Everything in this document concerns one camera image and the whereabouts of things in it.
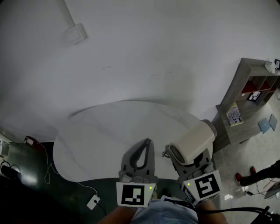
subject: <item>beige cylinder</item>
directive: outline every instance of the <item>beige cylinder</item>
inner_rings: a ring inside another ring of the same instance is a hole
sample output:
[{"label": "beige cylinder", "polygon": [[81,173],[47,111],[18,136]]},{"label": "beige cylinder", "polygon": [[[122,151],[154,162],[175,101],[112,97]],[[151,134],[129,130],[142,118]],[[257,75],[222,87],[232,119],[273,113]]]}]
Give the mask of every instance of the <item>beige cylinder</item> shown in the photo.
[{"label": "beige cylinder", "polygon": [[212,147],[217,131],[208,120],[199,121],[186,134],[169,144],[169,149],[177,161],[188,165],[204,150]]}]

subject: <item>red shoe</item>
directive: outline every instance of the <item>red shoe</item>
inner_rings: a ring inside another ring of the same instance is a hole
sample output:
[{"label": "red shoe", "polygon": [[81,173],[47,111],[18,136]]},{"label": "red shoe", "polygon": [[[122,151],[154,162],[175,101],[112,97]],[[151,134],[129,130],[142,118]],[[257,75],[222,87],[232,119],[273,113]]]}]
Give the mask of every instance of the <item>red shoe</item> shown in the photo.
[{"label": "red shoe", "polygon": [[241,185],[241,184],[240,184],[241,178],[242,178],[242,176],[241,176],[240,173],[235,174],[235,181],[236,181],[239,185]]},{"label": "red shoe", "polygon": [[251,173],[251,175],[253,175],[253,174],[256,173],[255,167],[252,166],[252,167],[250,168],[250,173]]}]

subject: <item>black pants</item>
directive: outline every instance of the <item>black pants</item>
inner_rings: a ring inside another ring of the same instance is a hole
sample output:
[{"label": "black pants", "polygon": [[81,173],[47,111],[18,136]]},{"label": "black pants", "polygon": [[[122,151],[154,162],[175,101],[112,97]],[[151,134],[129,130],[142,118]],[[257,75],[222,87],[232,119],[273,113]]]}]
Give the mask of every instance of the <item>black pants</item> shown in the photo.
[{"label": "black pants", "polygon": [[266,178],[280,178],[280,160],[278,160],[272,166],[263,169],[251,176],[242,177],[240,180],[240,184],[242,186],[249,186]]}]

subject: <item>forearm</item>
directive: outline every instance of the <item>forearm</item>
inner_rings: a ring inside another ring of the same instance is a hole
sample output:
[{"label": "forearm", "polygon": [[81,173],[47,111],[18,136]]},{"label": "forearm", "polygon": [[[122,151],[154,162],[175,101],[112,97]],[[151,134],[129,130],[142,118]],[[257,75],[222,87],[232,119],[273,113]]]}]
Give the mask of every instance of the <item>forearm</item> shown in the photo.
[{"label": "forearm", "polygon": [[[212,201],[206,201],[196,207],[200,210],[217,210]],[[226,224],[227,220],[222,213],[203,214],[197,213],[199,224]]]},{"label": "forearm", "polygon": [[137,208],[117,207],[101,219],[98,224],[128,224],[135,215]]}]

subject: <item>white table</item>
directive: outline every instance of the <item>white table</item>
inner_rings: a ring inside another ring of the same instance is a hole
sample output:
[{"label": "white table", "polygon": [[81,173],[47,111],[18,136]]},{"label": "white table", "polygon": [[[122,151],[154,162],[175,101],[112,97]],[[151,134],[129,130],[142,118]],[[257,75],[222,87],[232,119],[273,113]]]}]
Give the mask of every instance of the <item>white table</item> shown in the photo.
[{"label": "white table", "polygon": [[73,182],[115,178],[123,154],[136,142],[154,142],[155,175],[177,179],[165,145],[185,134],[199,119],[187,112],[142,101],[122,101],[84,110],[59,130],[53,160],[59,174]]}]

